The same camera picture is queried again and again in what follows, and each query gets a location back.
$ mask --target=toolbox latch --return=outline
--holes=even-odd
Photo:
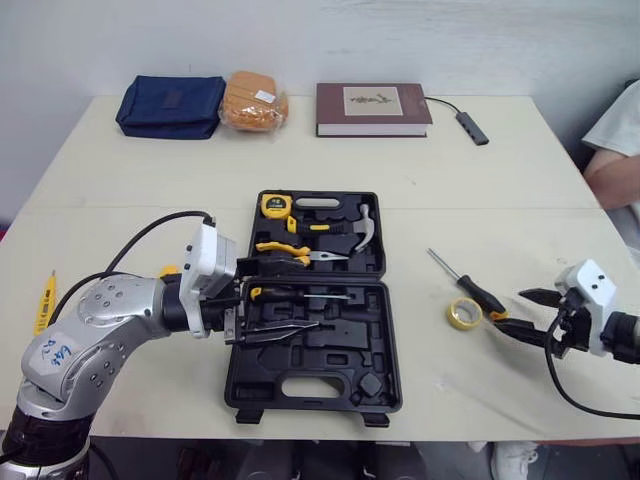
[[[389,417],[384,413],[363,413],[362,419],[364,420],[365,427],[389,427]]]
[[[258,425],[263,413],[264,410],[238,410],[236,423]]]

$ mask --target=white table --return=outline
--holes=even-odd
[[[291,98],[274,135],[219,128],[209,141],[124,137],[116,97],[96,98],[0,244],[0,426],[20,382],[39,296],[51,269],[60,291],[104,269],[141,226],[180,209],[210,211],[248,249],[257,194],[267,188],[375,191],[382,207],[387,273],[404,397],[388,429],[357,414],[267,410],[237,425],[223,400],[230,349],[220,335],[188,334],[143,345],[99,410],[93,433],[203,438],[385,440],[567,439],[633,436],[634,422],[584,414],[554,390],[541,349],[488,323],[449,326],[461,296],[425,253],[504,300],[516,318],[544,328],[553,312],[517,291],[552,287],[557,274],[594,258],[619,286],[619,309],[640,313],[640,275],[624,245],[531,99],[455,97],[491,139],[476,147],[446,107],[431,105],[425,139],[318,139],[313,99]],[[182,264],[194,220],[162,227],[122,268],[157,275]],[[599,408],[638,412],[636,367],[571,352],[557,362],[566,388]]]

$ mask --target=black plastic toolbox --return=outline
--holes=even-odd
[[[261,211],[264,195],[272,194],[291,198],[290,215],[298,225],[329,224],[344,227],[346,233],[305,228],[291,233],[287,218],[266,218]],[[369,243],[356,252],[365,235],[350,232],[349,225],[361,219],[363,204],[368,206],[374,232]],[[377,196],[367,192],[265,190],[257,200],[249,256],[292,257],[283,251],[259,252],[255,248],[266,242],[307,246],[349,259],[312,261],[294,272],[253,277],[245,283],[245,329],[288,321],[317,325],[277,341],[233,346],[225,401],[239,409],[237,422],[259,423],[265,409],[339,410],[359,412],[366,426],[387,427],[386,414],[400,409],[402,394],[389,290],[379,281],[386,261]],[[347,295],[349,299],[252,300],[254,288],[274,286],[305,294]],[[336,387],[337,396],[287,396],[283,384],[292,377],[326,380]]]

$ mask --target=handwritten label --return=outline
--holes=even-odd
[[[40,375],[60,373],[79,351],[80,348],[72,339],[56,332],[42,338],[42,343],[29,360],[29,366]]]
[[[265,92],[264,90],[258,90],[258,93],[256,93],[254,96],[258,100],[262,100],[263,102],[267,103],[273,103],[273,101],[276,99],[275,95],[269,92]]]

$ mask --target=tape measure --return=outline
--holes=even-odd
[[[282,220],[291,213],[292,199],[289,195],[265,193],[260,201],[260,211],[267,218]]]
[[[458,330],[471,330],[483,318],[482,308],[470,298],[459,298],[447,308],[447,319]]]

